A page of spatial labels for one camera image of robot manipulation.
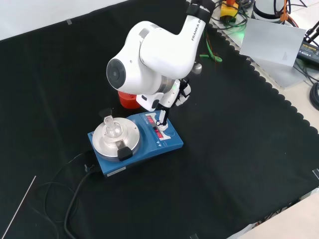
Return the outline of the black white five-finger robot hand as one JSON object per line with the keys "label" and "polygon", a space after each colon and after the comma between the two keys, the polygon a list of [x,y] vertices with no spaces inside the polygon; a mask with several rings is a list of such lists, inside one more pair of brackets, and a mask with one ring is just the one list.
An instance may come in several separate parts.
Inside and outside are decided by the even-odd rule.
{"label": "black white five-finger robot hand", "polygon": [[168,113],[173,106],[180,106],[187,101],[191,92],[189,79],[175,80],[171,89],[164,94],[160,100],[157,109],[160,110],[159,119],[156,122],[157,127],[164,131],[168,128]]}

